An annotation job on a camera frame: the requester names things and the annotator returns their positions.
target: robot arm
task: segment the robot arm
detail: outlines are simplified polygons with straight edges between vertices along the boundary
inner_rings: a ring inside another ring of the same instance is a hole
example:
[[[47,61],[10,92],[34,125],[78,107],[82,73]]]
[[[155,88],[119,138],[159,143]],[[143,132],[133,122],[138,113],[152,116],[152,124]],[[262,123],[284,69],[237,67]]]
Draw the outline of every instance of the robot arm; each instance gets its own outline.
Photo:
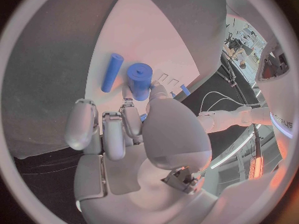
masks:
[[[253,123],[271,125],[268,107],[255,108],[242,106],[235,111],[201,112],[197,119],[207,133],[219,132],[232,125],[250,126]]]

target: light strip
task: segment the light strip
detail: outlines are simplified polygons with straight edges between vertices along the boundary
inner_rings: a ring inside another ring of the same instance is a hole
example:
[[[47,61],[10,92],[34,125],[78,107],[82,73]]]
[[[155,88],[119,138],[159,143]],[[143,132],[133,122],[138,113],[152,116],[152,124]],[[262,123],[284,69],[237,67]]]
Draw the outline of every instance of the light strip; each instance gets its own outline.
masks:
[[[232,151],[229,155],[227,155],[224,159],[220,160],[218,163],[215,163],[214,165],[211,166],[211,169],[214,169],[218,167],[220,164],[224,163],[226,160],[228,160],[230,157],[232,157],[234,154],[236,154],[241,148],[244,147],[244,145],[252,138],[254,135],[254,132],[252,132],[248,138],[244,140],[243,143],[241,143],[234,151]]]
[[[288,130],[284,129],[282,126],[279,125],[279,123],[277,123],[277,120],[273,117],[272,113],[270,113],[270,118],[272,121],[272,124],[274,124],[274,126],[281,132],[283,133],[286,137],[288,138],[293,138],[293,134],[290,133]]]
[[[258,94],[256,95],[256,97],[258,97],[260,95],[261,91],[258,92]]]

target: blue object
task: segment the blue object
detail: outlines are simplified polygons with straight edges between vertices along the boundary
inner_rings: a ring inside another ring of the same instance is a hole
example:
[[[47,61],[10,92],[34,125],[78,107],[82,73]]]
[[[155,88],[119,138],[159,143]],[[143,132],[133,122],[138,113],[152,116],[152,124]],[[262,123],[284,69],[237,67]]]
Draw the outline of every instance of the blue object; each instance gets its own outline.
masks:
[[[102,83],[102,91],[105,93],[110,92],[112,85],[114,83],[114,80],[122,66],[122,63],[124,61],[124,58],[116,53],[111,54],[111,58],[108,64],[108,68],[106,71],[106,75],[104,78],[104,81]]]
[[[189,95],[191,94],[190,91],[187,89],[187,87],[186,87],[184,84],[181,85],[180,87],[182,88],[183,92],[184,92],[187,96],[189,96]]]
[[[142,115],[140,116],[141,122],[145,121],[145,119],[147,118],[147,116],[148,116],[148,115],[147,115],[146,113],[142,114]]]
[[[176,96],[176,94],[174,92],[171,91],[170,93],[171,93],[173,98]]]
[[[144,63],[135,63],[128,68],[128,83],[137,101],[144,101],[150,95],[152,69]]]

